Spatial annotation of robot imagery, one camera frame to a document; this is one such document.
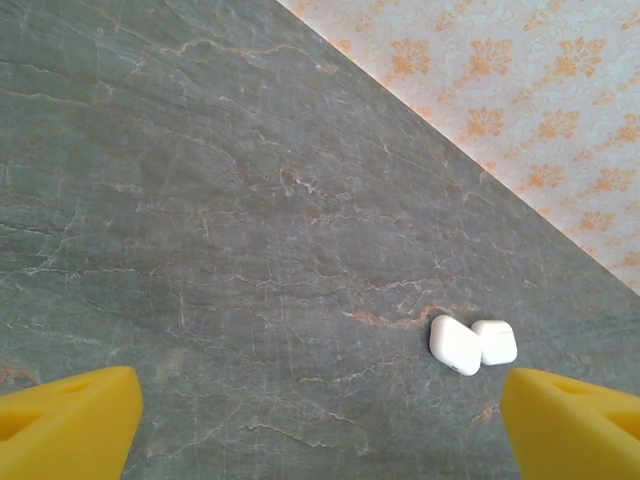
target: gray marble surface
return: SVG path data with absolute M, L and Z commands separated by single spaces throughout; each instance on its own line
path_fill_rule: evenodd
M 134 366 L 125 479 L 517 478 L 441 310 L 640 393 L 638 297 L 273 0 L 3 0 L 0 123 L 0 360 Z

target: orange floral pattern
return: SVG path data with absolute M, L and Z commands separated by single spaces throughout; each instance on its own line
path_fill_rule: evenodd
M 279 1 L 640 293 L 637 1 Z

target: small white object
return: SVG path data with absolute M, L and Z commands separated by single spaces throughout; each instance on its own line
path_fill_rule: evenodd
M 503 320 L 479 320 L 471 325 L 482 345 L 482 363 L 501 365 L 511 363 L 518 356 L 513 328 Z
M 429 349 L 434 357 L 462 375 L 475 375 L 480 370 L 480 338 L 449 315 L 440 315 L 431 323 Z

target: floral wallpaper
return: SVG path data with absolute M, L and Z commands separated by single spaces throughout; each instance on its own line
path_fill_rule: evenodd
M 637 0 L 280 0 L 640 292 Z

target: wall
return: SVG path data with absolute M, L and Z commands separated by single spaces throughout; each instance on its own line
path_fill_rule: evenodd
M 640 8 L 280 0 L 640 292 Z

